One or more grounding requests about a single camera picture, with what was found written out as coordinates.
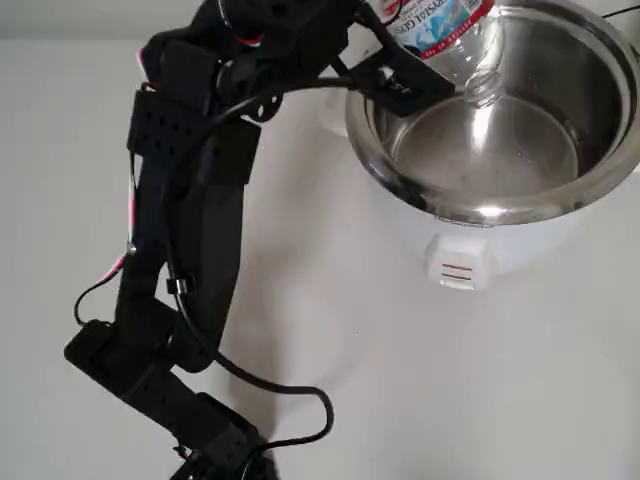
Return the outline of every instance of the white table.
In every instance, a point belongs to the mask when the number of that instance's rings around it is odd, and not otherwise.
[[[71,306],[126,235],[131,43],[0,44],[0,478],[164,479],[171,437],[67,364]],[[640,475],[640,185],[551,258],[482,294],[427,283],[374,221],[368,178],[296,94],[264,133],[224,351],[331,394],[334,433],[277,453],[283,480],[626,480]],[[92,112],[99,110],[101,115]],[[115,286],[85,316],[109,319]],[[308,399],[219,368],[189,379],[267,435]]]

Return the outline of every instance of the stainless steel pot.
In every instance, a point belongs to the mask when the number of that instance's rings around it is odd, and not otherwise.
[[[604,197],[640,162],[640,68],[600,17],[561,0],[504,0],[505,94],[408,119],[359,94],[347,130],[388,191],[439,218],[522,225]]]

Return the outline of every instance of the bottle label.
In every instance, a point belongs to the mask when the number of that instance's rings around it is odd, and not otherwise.
[[[389,27],[395,39],[423,60],[447,49],[484,17],[495,0],[393,0],[384,8],[400,17]]]

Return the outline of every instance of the white rice cooker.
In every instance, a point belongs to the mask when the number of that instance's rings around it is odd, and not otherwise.
[[[321,114],[348,134],[383,221],[429,278],[464,290],[554,250],[640,162],[640,67],[620,33],[563,0],[501,11],[493,105],[459,96],[401,119],[332,92]]]

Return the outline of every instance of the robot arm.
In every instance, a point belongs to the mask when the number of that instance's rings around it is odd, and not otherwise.
[[[339,55],[356,22],[383,48],[349,70]],[[275,479],[257,429],[171,372],[201,372],[213,361],[237,369],[218,348],[239,272],[258,124],[292,90],[343,86],[408,115],[454,87],[396,45],[362,0],[207,0],[189,27],[154,36],[141,59],[149,81],[137,92],[128,141],[132,156],[144,158],[135,248],[114,322],[86,324],[65,356],[190,449],[174,479]],[[330,65],[340,78],[320,79]],[[178,311],[155,298],[165,264]]]

